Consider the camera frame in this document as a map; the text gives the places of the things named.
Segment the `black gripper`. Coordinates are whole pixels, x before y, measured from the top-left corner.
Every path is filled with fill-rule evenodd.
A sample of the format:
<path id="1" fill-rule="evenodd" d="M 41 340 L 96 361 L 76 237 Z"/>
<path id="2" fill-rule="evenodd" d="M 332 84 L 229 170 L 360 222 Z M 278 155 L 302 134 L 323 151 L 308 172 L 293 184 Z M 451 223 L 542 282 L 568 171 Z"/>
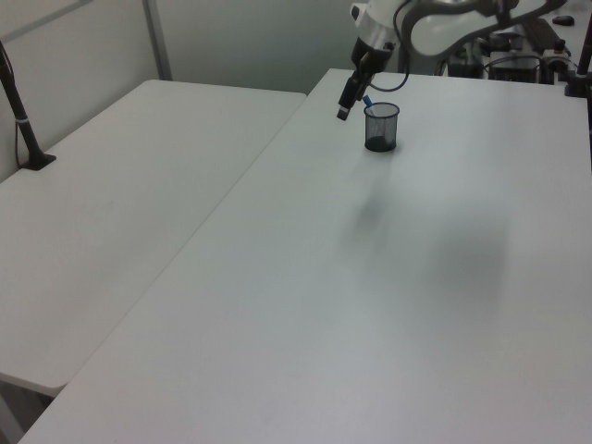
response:
<path id="1" fill-rule="evenodd" d="M 357 38 L 351 52 L 354 73 L 348 78 L 339 98 L 337 118 L 346 121 L 357 101 L 361 101 L 366 89 L 372 83 L 373 75 L 383 72 L 395 49 L 393 42 L 384 42 L 378 48 Z"/>

